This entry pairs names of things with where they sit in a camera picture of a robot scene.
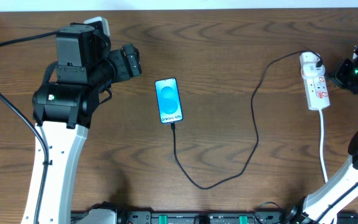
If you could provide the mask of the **blue Galaxy smartphone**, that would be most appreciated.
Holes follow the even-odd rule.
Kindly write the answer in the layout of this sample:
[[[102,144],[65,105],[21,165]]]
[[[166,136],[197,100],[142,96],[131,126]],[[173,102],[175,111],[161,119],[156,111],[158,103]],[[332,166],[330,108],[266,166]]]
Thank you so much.
[[[162,124],[183,120],[180,94],[176,78],[157,80],[155,82],[158,112]]]

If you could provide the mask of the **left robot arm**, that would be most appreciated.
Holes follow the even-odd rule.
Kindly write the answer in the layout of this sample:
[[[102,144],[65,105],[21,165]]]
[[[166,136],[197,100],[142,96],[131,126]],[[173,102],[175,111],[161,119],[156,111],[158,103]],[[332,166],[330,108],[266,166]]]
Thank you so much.
[[[58,60],[48,66],[32,104],[35,158],[23,223],[69,223],[76,170],[99,96],[142,73],[132,44],[111,50],[109,25],[95,17],[62,27]]]

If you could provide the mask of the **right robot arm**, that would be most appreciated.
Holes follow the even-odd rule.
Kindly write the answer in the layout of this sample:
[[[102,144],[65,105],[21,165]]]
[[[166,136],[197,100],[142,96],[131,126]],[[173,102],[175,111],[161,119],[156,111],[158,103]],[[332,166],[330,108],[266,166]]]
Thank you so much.
[[[326,81],[358,94],[358,54],[345,60],[332,75],[325,74],[323,61],[318,54],[300,55],[301,76],[305,85],[306,100],[311,111],[322,113],[330,105]],[[343,166],[331,177],[323,172],[324,185],[306,196],[287,216],[286,223],[333,223],[337,214],[358,197],[358,131],[348,147]]]

